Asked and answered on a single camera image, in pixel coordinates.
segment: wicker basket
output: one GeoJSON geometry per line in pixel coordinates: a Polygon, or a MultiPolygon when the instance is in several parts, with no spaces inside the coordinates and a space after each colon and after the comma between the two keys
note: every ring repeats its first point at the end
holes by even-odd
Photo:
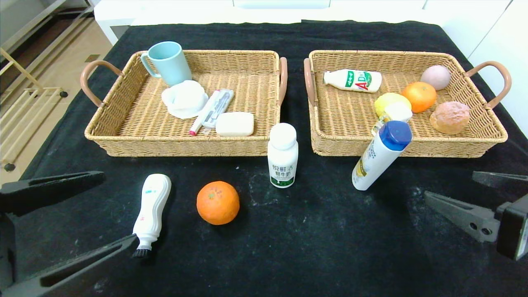
{"type": "Polygon", "coordinates": [[[435,104],[414,114],[409,125],[413,140],[403,156],[461,157],[482,156],[493,145],[505,142],[508,135],[492,108],[510,90],[508,71],[497,62],[483,63],[465,72],[457,60],[445,53],[395,51],[313,51],[305,59],[305,81],[310,111],[312,148],[322,156],[360,156],[372,140],[371,128],[377,120],[374,101],[386,92],[401,92],[409,83],[420,80],[433,65],[451,72],[449,86],[437,92],[435,104]],[[489,103],[469,78],[482,67],[493,65],[505,79],[504,90],[489,103]],[[382,73],[378,92],[340,90],[323,84],[325,71],[361,69],[382,73]],[[470,107],[469,125],[458,135],[443,134],[429,123],[436,107],[458,101],[470,107]]]}
{"type": "Polygon", "coordinates": [[[286,58],[273,51],[186,50],[193,80],[210,96],[214,90],[234,90],[228,112],[255,116],[253,135],[220,137],[188,134],[194,118],[170,115],[161,100],[168,85],[151,77],[141,63],[142,52],[133,54],[121,72],[105,61],[94,61],[81,75],[81,87],[97,105],[84,135],[111,156],[264,156],[271,127],[280,121],[280,105],[286,92],[286,58]],[[119,75],[101,102],[88,88],[87,77],[105,65],[119,75]]]}

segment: black tablecloth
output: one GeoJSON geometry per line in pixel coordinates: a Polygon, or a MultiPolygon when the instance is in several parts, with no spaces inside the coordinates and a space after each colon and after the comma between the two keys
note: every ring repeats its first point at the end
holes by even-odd
{"type": "MultiPolygon", "coordinates": [[[[506,143],[478,159],[399,158],[365,192],[351,184],[357,157],[321,157],[310,146],[303,59],[312,50],[445,52],[471,69],[440,27],[417,22],[138,26],[105,60],[122,68],[131,54],[164,40],[185,49],[274,50],[288,58],[281,120],[298,133],[296,183],[273,187],[265,157],[109,157],[83,136],[96,108],[81,92],[23,178],[100,170],[107,181],[14,219],[21,278],[130,234],[143,182],[158,172],[171,177],[174,189],[162,235],[153,244],[154,259],[130,259],[134,246],[98,272],[96,283],[72,284],[75,295],[528,295],[528,257],[514,262],[493,244],[477,242],[428,208],[422,195],[430,190],[493,209],[515,199],[471,180],[473,170],[528,172],[528,142],[501,105],[495,112],[508,131],[506,143]],[[203,221],[195,206],[201,187],[215,180],[234,185],[241,198],[239,215],[224,226],[203,221]]],[[[487,100],[493,98],[478,75],[472,79],[487,100]]],[[[100,68],[89,85],[103,98],[115,80],[100,68]]]]}

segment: orange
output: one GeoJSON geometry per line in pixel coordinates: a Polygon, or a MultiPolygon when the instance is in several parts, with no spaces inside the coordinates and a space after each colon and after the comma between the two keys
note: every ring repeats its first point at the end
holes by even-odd
{"type": "Polygon", "coordinates": [[[424,112],[436,100],[435,88],[422,81],[409,84],[401,94],[411,102],[411,110],[413,113],[424,112]]]}
{"type": "Polygon", "coordinates": [[[232,185],[223,181],[206,184],[196,197],[200,217],[213,225],[231,222],[238,214],[240,201],[232,185]]]}

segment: bread roll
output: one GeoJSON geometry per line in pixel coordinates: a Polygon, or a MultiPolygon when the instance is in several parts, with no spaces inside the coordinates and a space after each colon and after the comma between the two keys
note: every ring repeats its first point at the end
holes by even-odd
{"type": "Polygon", "coordinates": [[[436,108],[429,120],[436,130],[455,135],[468,125],[469,107],[460,102],[445,102],[436,108]]]}

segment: toothbrush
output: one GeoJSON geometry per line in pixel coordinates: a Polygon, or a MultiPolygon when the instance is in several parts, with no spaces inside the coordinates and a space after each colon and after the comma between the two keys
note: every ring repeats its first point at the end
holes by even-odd
{"type": "Polygon", "coordinates": [[[132,257],[149,257],[152,243],[158,240],[162,229],[162,212],[170,191],[171,180],[164,174],[151,174],[145,179],[141,209],[132,232],[139,238],[139,246],[132,257]]]}

